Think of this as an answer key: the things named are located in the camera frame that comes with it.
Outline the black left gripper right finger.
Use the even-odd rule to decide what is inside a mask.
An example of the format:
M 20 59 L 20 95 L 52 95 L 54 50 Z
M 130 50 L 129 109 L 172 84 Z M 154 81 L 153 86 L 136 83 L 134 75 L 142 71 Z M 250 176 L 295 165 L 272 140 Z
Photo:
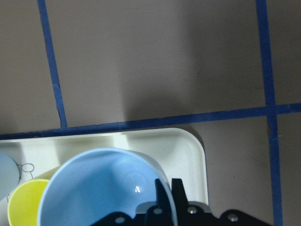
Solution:
M 172 195 L 179 226 L 268 226 L 269 224 L 239 210 L 227 210 L 216 217 L 208 205 L 190 202 L 181 179 L 172 179 Z

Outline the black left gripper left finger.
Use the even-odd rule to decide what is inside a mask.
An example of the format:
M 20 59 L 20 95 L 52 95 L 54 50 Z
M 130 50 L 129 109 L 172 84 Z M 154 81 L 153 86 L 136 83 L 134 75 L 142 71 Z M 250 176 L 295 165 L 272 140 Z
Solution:
M 95 226 L 173 226 L 171 204 L 159 179 L 155 179 L 156 201 L 153 205 L 130 217 L 124 212 L 112 212 L 94 223 Z

